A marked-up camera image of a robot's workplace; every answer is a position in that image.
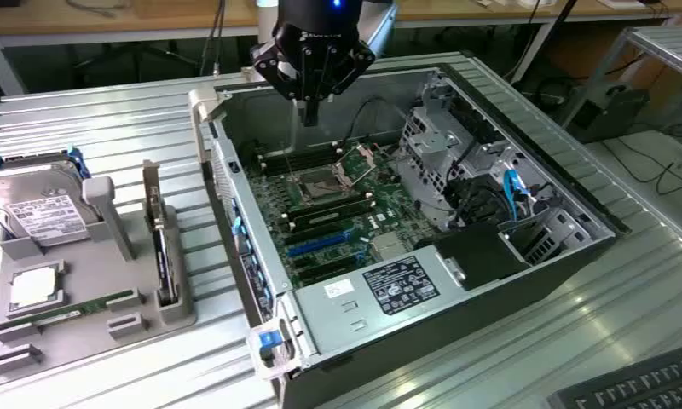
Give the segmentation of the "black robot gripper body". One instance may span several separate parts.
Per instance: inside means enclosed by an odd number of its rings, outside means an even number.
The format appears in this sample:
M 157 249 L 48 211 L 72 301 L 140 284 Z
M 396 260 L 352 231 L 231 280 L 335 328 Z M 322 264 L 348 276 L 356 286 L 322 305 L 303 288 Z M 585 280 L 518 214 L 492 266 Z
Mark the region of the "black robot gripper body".
M 301 58 L 305 47 L 315 53 L 329 46 L 349 53 L 360 43 L 362 1 L 279 1 L 275 43 L 287 58 Z

